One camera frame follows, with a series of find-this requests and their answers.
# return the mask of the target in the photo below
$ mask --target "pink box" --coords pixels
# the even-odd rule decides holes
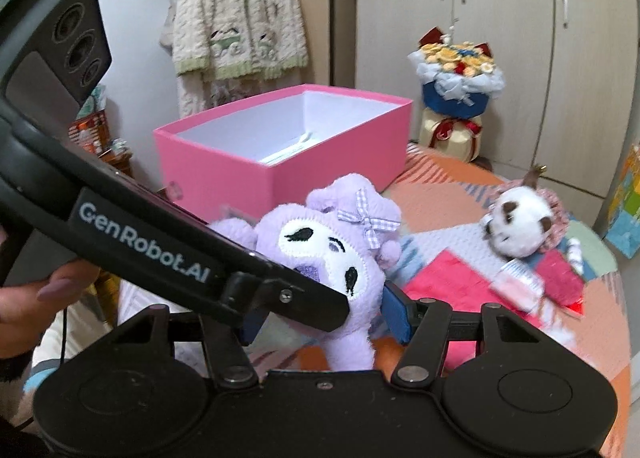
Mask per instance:
[[[383,190],[402,172],[412,101],[301,85],[231,102],[154,131],[172,199],[210,222],[255,218],[351,172]]]

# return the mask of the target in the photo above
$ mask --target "black robotic device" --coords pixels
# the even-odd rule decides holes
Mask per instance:
[[[391,383],[379,372],[272,372],[258,384],[241,346],[249,317],[273,311],[330,331],[349,314],[346,297],[71,143],[68,124],[110,61],[97,0],[0,0],[2,282],[37,234],[59,249],[47,263],[77,254],[195,312],[151,307],[40,386],[34,417],[56,456],[599,456],[613,388],[497,304],[453,312],[387,284],[383,310],[410,340]],[[448,343],[462,340],[478,341],[478,356],[442,377]],[[202,343],[209,379],[175,361],[180,341]]]

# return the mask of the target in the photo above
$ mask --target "wardrobe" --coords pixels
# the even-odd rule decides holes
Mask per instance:
[[[506,88],[482,116],[481,154],[497,174],[548,168],[543,185],[592,225],[618,164],[638,54],[637,0],[358,0],[356,87],[414,100],[406,56],[434,26],[487,42]]]

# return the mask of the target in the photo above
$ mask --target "fingernail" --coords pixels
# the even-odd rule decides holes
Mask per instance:
[[[50,281],[38,292],[39,301],[66,299],[78,293],[78,284],[72,279]]]

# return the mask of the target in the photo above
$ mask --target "human hand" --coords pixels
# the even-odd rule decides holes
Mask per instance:
[[[0,359],[35,348],[56,314],[80,299],[99,271],[87,261],[75,260],[57,269],[48,281],[0,288]]]

